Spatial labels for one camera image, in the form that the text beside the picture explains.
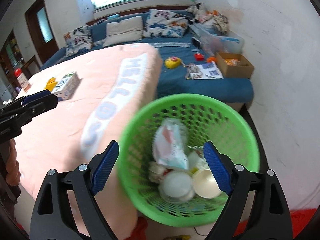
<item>person's hand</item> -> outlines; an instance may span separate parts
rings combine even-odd
[[[16,142],[14,139],[10,140],[10,156],[6,163],[6,170],[8,172],[5,180],[11,186],[17,186],[20,182],[20,172],[19,172],[19,163],[17,162],[17,150],[15,148]]]

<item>butterfly pattern pillow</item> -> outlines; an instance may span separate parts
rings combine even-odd
[[[188,28],[186,16],[170,11],[150,9],[143,31],[145,38],[182,38]]]
[[[63,35],[66,44],[66,57],[89,51],[93,46],[91,32],[88,25],[77,28]]]

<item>paper cup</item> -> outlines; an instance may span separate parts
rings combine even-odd
[[[193,189],[203,198],[215,198],[221,194],[211,170],[203,169],[193,175]]]

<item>door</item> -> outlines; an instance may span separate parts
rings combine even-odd
[[[29,33],[42,63],[59,48],[52,34],[44,0],[37,0],[25,13]]]

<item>screw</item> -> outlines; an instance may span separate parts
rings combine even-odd
[[[275,174],[275,172],[274,172],[273,170],[268,170],[268,171],[267,171],[267,174],[268,174],[269,176],[273,176],[273,175]]]
[[[236,170],[237,171],[243,171],[244,170],[244,167],[240,164],[236,165]]]
[[[51,176],[51,175],[53,175],[55,173],[56,173],[56,171],[54,169],[51,169],[51,170],[48,171],[48,175],[49,176]]]
[[[88,168],[88,166],[86,164],[82,164],[79,166],[80,171],[85,171],[87,168]]]

